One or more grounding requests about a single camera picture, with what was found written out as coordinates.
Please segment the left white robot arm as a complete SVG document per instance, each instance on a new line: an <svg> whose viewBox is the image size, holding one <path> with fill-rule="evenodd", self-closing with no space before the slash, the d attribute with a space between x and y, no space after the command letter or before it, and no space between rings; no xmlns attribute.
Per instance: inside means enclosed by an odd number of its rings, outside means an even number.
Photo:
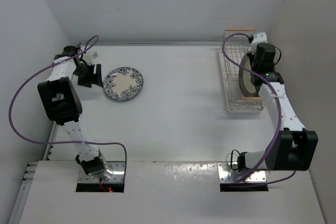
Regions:
<svg viewBox="0 0 336 224"><path fill-rule="evenodd" d="M86 129L82 126L80 115L82 105L72 77L78 77L78 85L91 88L93 84L103 87L101 65L94 64L96 52L85 53L72 58L79 52L76 46L66 46L63 52L54 57L49 78L37 86L47 117L60 125L75 143L78 152L76 162L88 176L107 182L112 176L112 169L99 147L90 144Z"/></svg>

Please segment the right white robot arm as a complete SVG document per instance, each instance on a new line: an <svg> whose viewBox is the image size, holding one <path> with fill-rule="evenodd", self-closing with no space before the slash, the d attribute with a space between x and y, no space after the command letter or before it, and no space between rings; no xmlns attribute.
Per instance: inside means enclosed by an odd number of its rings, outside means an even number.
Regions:
<svg viewBox="0 0 336 224"><path fill-rule="evenodd" d="M307 171L318 143L315 131L309 131L295 114L286 94L283 78L275 71L276 47L259 43L247 54L250 83L262 99L275 128L269 146L261 152L242 152L238 171L249 175L257 169Z"/></svg>

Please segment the blue floral ceramic plate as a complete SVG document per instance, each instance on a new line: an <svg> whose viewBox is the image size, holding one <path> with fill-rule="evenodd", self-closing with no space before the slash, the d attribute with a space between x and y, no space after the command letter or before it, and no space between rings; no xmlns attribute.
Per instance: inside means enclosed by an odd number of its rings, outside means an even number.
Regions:
<svg viewBox="0 0 336 224"><path fill-rule="evenodd" d="M110 71L104 81L105 94L114 101L128 101L135 98L144 85L143 75L132 67L118 67Z"/></svg>

